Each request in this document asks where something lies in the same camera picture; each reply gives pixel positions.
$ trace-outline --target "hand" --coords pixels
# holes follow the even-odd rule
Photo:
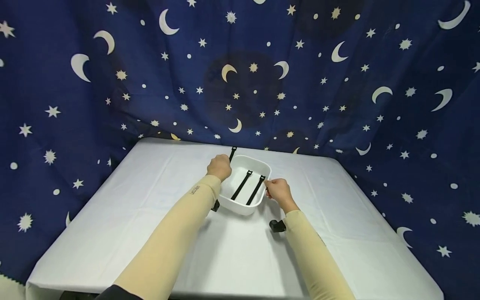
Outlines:
[[[222,182],[230,177],[231,174],[230,160],[225,154],[215,156],[207,166],[207,175],[214,175]]]
[[[290,186],[285,179],[265,180],[265,186],[267,186],[267,197],[275,199],[285,214],[292,210],[300,210],[293,200]]]

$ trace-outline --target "person's left hand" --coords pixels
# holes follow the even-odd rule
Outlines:
[[[230,167],[230,160],[225,154],[215,156],[207,166],[207,175],[214,175],[222,182],[230,177],[231,174],[232,168]]]

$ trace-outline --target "beige arm sleeve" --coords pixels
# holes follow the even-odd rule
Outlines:
[[[168,299],[183,258],[220,194],[220,183],[207,175],[181,197],[115,284],[143,300]]]
[[[355,300],[324,242],[300,210],[287,213],[287,240],[312,300]]]

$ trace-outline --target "star print fabric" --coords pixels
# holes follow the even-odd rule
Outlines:
[[[157,137],[338,160],[445,298],[476,299],[479,16],[464,0],[0,0],[0,273],[25,283]]]

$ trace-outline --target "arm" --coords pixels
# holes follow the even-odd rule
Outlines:
[[[166,300],[183,259],[231,174],[228,156],[212,159],[207,175],[175,203],[114,285],[143,300]]]
[[[355,300],[350,287],[324,242],[293,201],[284,179],[265,183],[267,196],[285,212],[287,240],[295,253],[303,280],[312,300]]]

